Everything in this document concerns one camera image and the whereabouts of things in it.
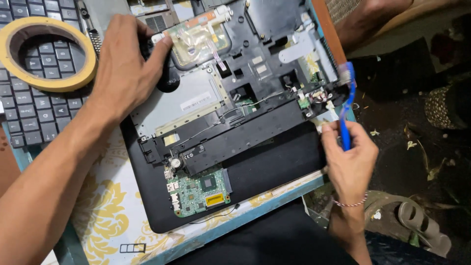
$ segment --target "floor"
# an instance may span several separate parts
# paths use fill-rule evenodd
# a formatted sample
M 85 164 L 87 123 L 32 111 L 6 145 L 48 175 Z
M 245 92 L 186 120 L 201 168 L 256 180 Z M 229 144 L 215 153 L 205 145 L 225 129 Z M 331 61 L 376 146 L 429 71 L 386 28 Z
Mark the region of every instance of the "floor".
M 441 33 L 451 25 L 448 20 L 462 14 L 462 10 L 455 10 L 440 19 L 426 19 L 425 22 L 440 24 L 435 33 Z M 367 132 L 379 133 L 371 136 L 380 153 L 369 189 L 419 197 L 427 215 L 436 220 L 441 232 L 452 240 L 448 258 L 471 260 L 471 215 L 462 208 L 437 209 L 440 207 L 435 204 L 471 204 L 471 133 L 434 128 L 424 112 L 428 93 L 453 82 L 463 73 L 471 72 L 471 64 L 441 65 L 435 56 L 430 55 L 432 30 L 424 30 L 425 33 L 421 34 L 417 32 L 421 29 L 420 24 L 405 28 L 415 30 L 404 33 L 404 39 L 396 43 L 386 43 L 389 37 L 397 39 L 400 36 L 400 31 L 394 31 L 385 40 L 350 54 L 360 90 L 355 100 L 358 104 L 355 116 Z M 423 149 L 416 145 L 407 150 L 406 125 Z M 429 170 L 438 169 L 444 161 L 439 173 L 430 181 L 429 172 L 425 169 L 424 151 Z M 308 207 L 320 213 L 331 192 L 332 186 L 325 185 L 310 193 L 312 202 Z M 367 229 L 407 241 L 410 231 L 404 229 L 396 218 L 398 206 L 384 207 L 382 218 L 371 221 Z

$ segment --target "disassembled laptop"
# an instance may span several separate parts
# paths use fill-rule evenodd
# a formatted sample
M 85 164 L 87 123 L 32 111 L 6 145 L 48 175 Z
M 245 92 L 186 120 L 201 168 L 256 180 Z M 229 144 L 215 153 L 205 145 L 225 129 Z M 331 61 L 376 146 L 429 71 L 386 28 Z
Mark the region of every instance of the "disassembled laptop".
M 170 28 L 171 1 L 138 16 L 158 33 L 141 47 L 146 59 L 164 36 L 174 42 L 162 79 L 131 119 L 147 163 L 165 165 L 177 216 L 230 202 L 221 162 L 345 101 L 308 4 L 203 0 L 215 9 Z

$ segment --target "bracelet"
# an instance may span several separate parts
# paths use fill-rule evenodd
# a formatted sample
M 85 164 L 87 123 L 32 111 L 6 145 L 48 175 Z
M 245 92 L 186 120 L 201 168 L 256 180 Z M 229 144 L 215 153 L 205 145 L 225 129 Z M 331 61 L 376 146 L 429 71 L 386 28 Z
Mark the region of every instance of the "bracelet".
M 343 203 L 340 203 L 338 201 L 336 201 L 333 196 L 330 197 L 332 199 L 332 201 L 340 206 L 340 207 L 356 207 L 356 206 L 360 206 L 362 204 L 364 204 L 366 202 L 366 199 L 368 198 L 368 192 L 365 193 L 365 197 L 363 198 L 363 200 L 361 200 L 359 203 L 356 203 L 356 204 L 343 204 Z

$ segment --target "yellow masking tape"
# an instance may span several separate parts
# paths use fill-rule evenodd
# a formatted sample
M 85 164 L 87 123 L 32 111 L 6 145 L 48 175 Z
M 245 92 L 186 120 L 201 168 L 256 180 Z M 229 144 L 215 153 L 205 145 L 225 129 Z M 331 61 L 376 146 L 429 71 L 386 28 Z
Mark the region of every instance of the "yellow masking tape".
M 19 64 L 19 50 L 29 38 L 54 34 L 77 43 L 85 52 L 85 64 L 71 77 L 46 79 L 25 71 Z M 0 31 L 0 61 L 5 68 L 29 85 L 49 92 L 74 91 L 88 84 L 97 72 L 97 56 L 91 41 L 73 26 L 48 17 L 25 17 L 14 20 Z

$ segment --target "laptop keyboard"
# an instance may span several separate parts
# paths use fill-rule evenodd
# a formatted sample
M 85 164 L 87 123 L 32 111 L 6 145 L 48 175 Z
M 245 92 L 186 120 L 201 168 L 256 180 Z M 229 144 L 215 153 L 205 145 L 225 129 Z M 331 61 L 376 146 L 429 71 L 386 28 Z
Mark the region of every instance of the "laptop keyboard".
M 9 22 L 29 16 L 62 20 L 82 31 L 74 0 L 0 0 L 0 33 Z M 75 43 L 53 35 L 38 36 L 22 46 L 24 68 L 43 78 L 67 78 L 80 70 L 85 54 Z M 85 103 L 88 87 L 68 93 L 37 90 L 0 64 L 0 100 L 11 145 L 20 148 L 52 141 Z

